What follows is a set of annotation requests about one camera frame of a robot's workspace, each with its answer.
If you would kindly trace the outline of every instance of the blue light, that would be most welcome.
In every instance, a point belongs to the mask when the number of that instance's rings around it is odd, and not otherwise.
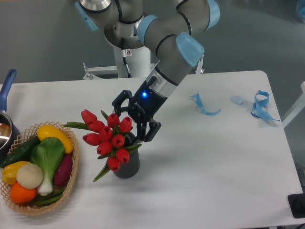
[[[142,97],[146,98],[147,97],[147,93],[146,92],[142,92]]]

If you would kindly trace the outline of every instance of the woven basket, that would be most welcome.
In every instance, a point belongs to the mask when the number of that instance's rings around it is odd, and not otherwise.
[[[49,212],[49,211],[55,209],[56,207],[58,207],[69,196],[71,189],[74,185],[75,179],[76,179],[76,174],[77,174],[79,160],[80,160],[78,140],[77,140],[75,134],[73,133],[73,131],[69,128],[62,126],[60,123],[54,123],[54,122],[35,124],[34,126],[31,126],[29,129],[26,129],[14,141],[14,144],[12,144],[12,146],[9,150],[9,153],[11,153],[15,148],[17,148],[20,144],[25,142],[27,139],[30,139],[30,138],[36,136],[37,130],[42,125],[55,126],[56,128],[60,129],[62,132],[64,132],[66,134],[66,136],[68,136],[68,138],[72,141],[73,146],[74,146],[74,150],[72,152],[73,166],[72,166],[70,180],[65,187],[62,197],[55,203],[48,205],[48,206],[44,206],[44,207],[37,207],[31,203],[28,206],[14,204],[12,202],[12,200],[10,199],[10,188],[12,185],[5,184],[2,181],[0,182],[0,192],[1,192],[0,194],[3,196],[3,199],[5,200],[5,203],[9,206],[9,208],[13,209],[15,212],[19,212],[23,215],[28,215],[28,216],[39,215],[39,214]]]

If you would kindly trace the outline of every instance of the yellow pepper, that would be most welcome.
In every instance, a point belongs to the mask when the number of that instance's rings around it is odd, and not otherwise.
[[[47,137],[56,137],[62,142],[63,146],[65,147],[66,154],[69,154],[73,151],[73,144],[71,140],[64,134],[64,132],[52,125],[41,126],[37,131],[37,136],[40,141]]]
[[[2,170],[2,181],[4,183],[14,185],[17,183],[16,176],[18,170],[26,165],[29,164],[28,161],[19,161],[13,164],[10,164],[8,166],[5,166],[4,169]]]

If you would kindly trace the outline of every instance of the red tulip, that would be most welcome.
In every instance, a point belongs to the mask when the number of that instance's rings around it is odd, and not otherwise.
[[[100,155],[109,154],[112,151],[112,144],[108,141],[102,142],[96,149],[96,152]]]
[[[115,147],[115,148],[121,148],[124,145],[125,139],[123,135],[116,135],[113,136],[113,138],[111,139],[111,144]]]
[[[130,117],[123,118],[123,120],[120,122],[119,128],[123,133],[131,131],[132,119]]]
[[[107,124],[112,129],[115,127],[116,124],[117,125],[120,124],[118,115],[116,115],[115,113],[112,113],[111,115],[109,115],[107,118]]]
[[[88,128],[93,132],[99,133],[104,126],[105,124],[102,121],[95,120],[88,125]]]
[[[127,149],[119,149],[115,154],[116,159],[118,159],[122,163],[129,162],[129,152]]]
[[[92,145],[92,146],[98,146],[101,143],[99,135],[95,134],[95,133],[87,134],[87,135],[83,136],[82,139],[87,144]]]
[[[89,125],[93,121],[97,120],[97,116],[86,109],[81,112],[81,117],[86,125]]]
[[[107,159],[107,166],[112,171],[117,171],[120,168],[120,162],[115,157],[111,156]]]
[[[109,141],[112,138],[112,130],[109,126],[104,126],[99,132],[99,138],[101,141]]]

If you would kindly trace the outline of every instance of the blue pot handle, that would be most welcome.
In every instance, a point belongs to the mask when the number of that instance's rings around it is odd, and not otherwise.
[[[5,78],[4,84],[0,91],[0,111],[6,112],[6,101],[8,98],[10,87],[14,82],[16,74],[16,69],[10,69],[8,75]]]

